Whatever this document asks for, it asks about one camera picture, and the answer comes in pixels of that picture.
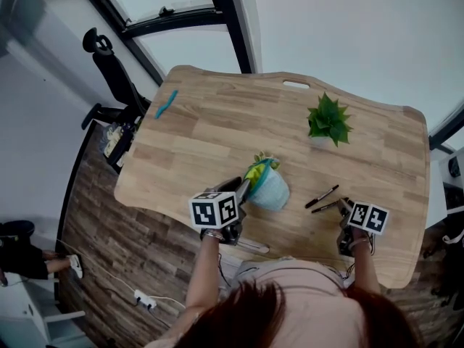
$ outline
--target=chair backrest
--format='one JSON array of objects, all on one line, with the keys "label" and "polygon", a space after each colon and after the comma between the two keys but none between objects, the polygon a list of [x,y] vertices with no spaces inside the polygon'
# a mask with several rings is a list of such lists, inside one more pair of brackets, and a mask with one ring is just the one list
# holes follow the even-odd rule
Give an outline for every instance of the chair backrest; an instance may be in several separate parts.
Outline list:
[{"label": "chair backrest", "polygon": [[91,28],[84,35],[82,45],[85,51],[93,53],[92,58],[116,100],[127,105],[135,104],[137,90],[115,56],[109,39],[105,35],[97,35],[96,28]]}]

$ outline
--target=wooden floor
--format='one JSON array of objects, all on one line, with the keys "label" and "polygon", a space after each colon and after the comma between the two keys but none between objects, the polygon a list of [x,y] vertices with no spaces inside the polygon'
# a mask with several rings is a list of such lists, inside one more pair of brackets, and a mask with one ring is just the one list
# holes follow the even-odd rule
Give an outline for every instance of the wooden floor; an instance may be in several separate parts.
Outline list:
[{"label": "wooden floor", "polygon": [[[80,327],[98,346],[142,347],[167,330],[182,310],[160,300],[150,314],[135,306],[133,291],[172,297],[183,302],[199,250],[198,234],[175,220],[124,207],[113,197],[117,175],[98,152],[102,128],[97,126],[86,148],[67,208],[62,240],[83,254],[84,278],[73,272],[60,275],[59,300],[64,310],[84,310]],[[434,226],[426,231],[423,249],[442,235]],[[419,259],[410,285],[384,290],[385,295],[418,325],[426,344],[442,347],[460,323],[464,312],[431,296],[442,271],[443,253]],[[239,265],[224,257],[223,269],[231,277]],[[115,280],[108,273],[128,284]]]}]

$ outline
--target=bracelet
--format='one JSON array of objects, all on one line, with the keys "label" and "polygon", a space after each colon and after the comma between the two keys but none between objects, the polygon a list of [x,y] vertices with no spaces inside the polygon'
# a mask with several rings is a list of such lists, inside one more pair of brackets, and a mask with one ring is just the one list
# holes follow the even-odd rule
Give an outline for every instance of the bracelet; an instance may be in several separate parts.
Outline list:
[{"label": "bracelet", "polygon": [[369,242],[369,239],[367,237],[362,237],[361,239],[354,240],[350,245],[348,245],[348,250],[351,251],[353,247],[360,244],[361,242]]},{"label": "bracelet", "polygon": [[214,237],[215,239],[218,239],[219,241],[222,241],[224,239],[224,237],[222,235],[217,234],[217,233],[215,233],[215,232],[213,232],[211,230],[206,230],[204,232],[204,235],[209,236],[209,237]]}]

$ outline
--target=power strip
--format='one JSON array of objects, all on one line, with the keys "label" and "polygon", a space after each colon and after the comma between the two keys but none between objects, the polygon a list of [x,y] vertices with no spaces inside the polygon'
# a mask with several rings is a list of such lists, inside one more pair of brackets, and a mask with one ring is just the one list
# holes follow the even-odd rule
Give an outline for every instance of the power strip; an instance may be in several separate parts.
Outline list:
[{"label": "power strip", "polygon": [[135,290],[133,297],[136,298],[137,302],[143,304],[148,310],[151,310],[157,306],[156,300],[150,298],[140,290]]}]

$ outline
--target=brown hair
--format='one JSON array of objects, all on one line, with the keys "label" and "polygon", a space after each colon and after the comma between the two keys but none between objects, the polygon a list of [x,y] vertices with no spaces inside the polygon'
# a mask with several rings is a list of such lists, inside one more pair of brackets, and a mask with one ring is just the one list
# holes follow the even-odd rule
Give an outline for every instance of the brown hair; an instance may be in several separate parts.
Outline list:
[{"label": "brown hair", "polygon": [[[344,293],[364,312],[366,348],[421,346],[403,313],[387,298],[355,287]],[[242,283],[226,300],[204,312],[175,348],[268,348],[285,310],[285,295],[276,283],[263,287]]]}]

